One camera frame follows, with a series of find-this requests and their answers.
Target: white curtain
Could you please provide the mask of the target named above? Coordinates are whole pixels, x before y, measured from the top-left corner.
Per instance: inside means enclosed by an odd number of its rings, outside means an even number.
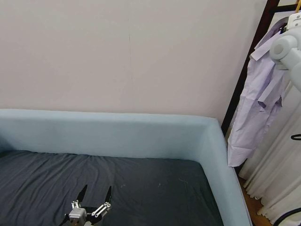
[[[283,109],[239,173],[247,180],[247,193],[261,198],[264,207],[258,214],[271,223],[301,207],[301,141],[290,139],[294,134],[301,134],[301,93],[289,86]]]

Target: wooden floor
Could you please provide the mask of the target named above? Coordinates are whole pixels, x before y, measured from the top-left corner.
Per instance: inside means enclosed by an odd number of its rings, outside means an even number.
[[[241,189],[244,194],[244,198],[246,201],[246,205],[248,206],[251,220],[255,224],[255,226],[271,226],[272,224],[262,215],[257,215],[257,211],[262,207],[260,200],[252,199],[249,195],[247,195],[246,190],[243,187],[245,180],[242,178],[238,178]]]

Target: bed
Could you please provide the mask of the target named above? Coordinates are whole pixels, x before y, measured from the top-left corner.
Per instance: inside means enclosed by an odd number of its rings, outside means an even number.
[[[104,226],[250,226],[216,119],[0,110],[0,225],[57,225],[85,184]]]

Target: black cable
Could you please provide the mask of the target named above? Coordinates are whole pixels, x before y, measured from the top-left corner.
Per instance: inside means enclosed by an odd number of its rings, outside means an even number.
[[[285,218],[287,218],[295,213],[300,213],[300,212],[301,212],[301,208],[297,208],[297,209],[288,211],[287,213],[285,213],[281,217],[279,217],[278,220],[276,220],[276,222],[274,223],[274,226],[278,226]]]
[[[291,136],[292,140],[301,140],[301,134],[295,134]]]

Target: dark wooden frame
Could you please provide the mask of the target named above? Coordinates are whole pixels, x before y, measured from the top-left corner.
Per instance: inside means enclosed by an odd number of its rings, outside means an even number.
[[[240,94],[243,91],[243,88],[245,85],[246,76],[247,76],[247,67],[248,67],[248,63],[249,63],[249,59],[250,59],[250,57],[249,57],[250,54],[254,51],[254,47],[257,45],[257,43],[263,38],[263,36],[268,31],[275,13],[294,11],[297,8],[297,4],[288,5],[288,6],[278,6],[279,2],[280,2],[280,0],[268,0],[266,6],[264,8],[257,31],[253,38],[248,55],[246,56],[246,60],[245,60],[243,69],[241,70],[239,79],[238,79],[236,87],[234,89],[234,93],[230,100],[230,104],[227,109],[225,118],[222,122],[222,132],[223,132],[224,136],[226,135],[226,133],[228,131],[228,128],[230,126],[230,123],[232,121],[232,118],[234,116],[234,113],[235,113],[236,108],[239,103]]]

